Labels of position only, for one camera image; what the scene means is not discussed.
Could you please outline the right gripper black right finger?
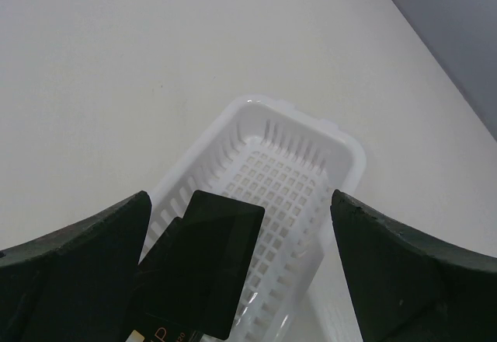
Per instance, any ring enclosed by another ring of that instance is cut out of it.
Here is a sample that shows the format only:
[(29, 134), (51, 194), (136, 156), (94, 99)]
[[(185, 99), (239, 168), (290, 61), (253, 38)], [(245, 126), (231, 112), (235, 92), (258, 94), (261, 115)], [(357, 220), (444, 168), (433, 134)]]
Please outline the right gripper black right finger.
[(365, 341), (494, 341), (496, 259), (335, 190), (332, 224)]

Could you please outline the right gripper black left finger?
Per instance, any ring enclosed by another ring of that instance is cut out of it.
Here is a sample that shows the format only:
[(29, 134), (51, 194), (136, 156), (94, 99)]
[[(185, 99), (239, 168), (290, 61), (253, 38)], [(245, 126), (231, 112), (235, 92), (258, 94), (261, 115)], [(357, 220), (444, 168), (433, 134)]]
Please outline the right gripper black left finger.
[(140, 191), (1, 251), (3, 341), (116, 341), (151, 216)]

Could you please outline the black credit card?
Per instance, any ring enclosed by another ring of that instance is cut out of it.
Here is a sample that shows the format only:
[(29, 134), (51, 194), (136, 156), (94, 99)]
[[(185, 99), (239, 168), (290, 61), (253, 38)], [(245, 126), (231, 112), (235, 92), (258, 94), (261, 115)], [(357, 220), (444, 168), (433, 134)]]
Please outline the black credit card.
[(264, 215), (258, 205), (193, 193), (162, 275), (166, 318), (228, 339)]

